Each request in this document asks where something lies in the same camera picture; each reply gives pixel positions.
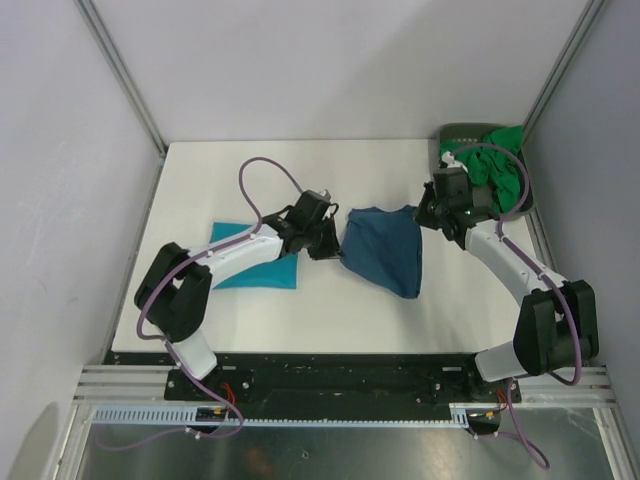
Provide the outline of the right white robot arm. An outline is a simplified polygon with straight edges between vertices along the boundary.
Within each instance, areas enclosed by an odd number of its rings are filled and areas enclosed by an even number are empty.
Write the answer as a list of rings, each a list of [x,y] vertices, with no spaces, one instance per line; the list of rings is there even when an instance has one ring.
[[[436,170],[424,184],[414,219],[482,262],[519,306],[513,339],[475,355],[475,367],[461,376],[463,393],[484,401],[497,381],[564,367],[574,369],[564,382],[576,384],[584,362],[600,350],[593,288],[567,280],[512,241],[491,208],[474,205],[471,180],[461,167]]]

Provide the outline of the teal t shirt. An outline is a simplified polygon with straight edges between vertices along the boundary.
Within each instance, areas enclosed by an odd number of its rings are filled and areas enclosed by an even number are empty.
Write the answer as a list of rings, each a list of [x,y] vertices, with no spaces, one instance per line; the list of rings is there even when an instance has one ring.
[[[238,235],[249,228],[248,224],[214,222],[211,242]],[[288,255],[273,262],[256,265],[229,277],[215,289],[273,288],[294,290],[297,288],[298,255]]]

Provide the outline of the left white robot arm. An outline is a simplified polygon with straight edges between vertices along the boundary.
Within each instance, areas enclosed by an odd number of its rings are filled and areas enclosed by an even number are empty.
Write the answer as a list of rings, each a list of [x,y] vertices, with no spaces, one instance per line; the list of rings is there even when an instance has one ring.
[[[174,242],[161,247],[134,295],[138,322],[147,321],[159,331],[160,340],[187,374],[187,389],[197,398],[210,399],[221,387],[215,370],[218,360],[201,330],[212,288],[303,250],[313,260],[338,258],[338,210],[328,192],[306,190],[295,204],[260,216],[246,230],[201,249]]]

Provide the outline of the dark blue t shirt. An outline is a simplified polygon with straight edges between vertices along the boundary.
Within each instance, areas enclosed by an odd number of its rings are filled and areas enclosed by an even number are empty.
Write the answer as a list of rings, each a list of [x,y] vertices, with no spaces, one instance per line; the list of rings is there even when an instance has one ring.
[[[342,265],[400,298],[418,298],[423,243],[414,212],[411,205],[395,211],[378,207],[351,210],[341,245]]]

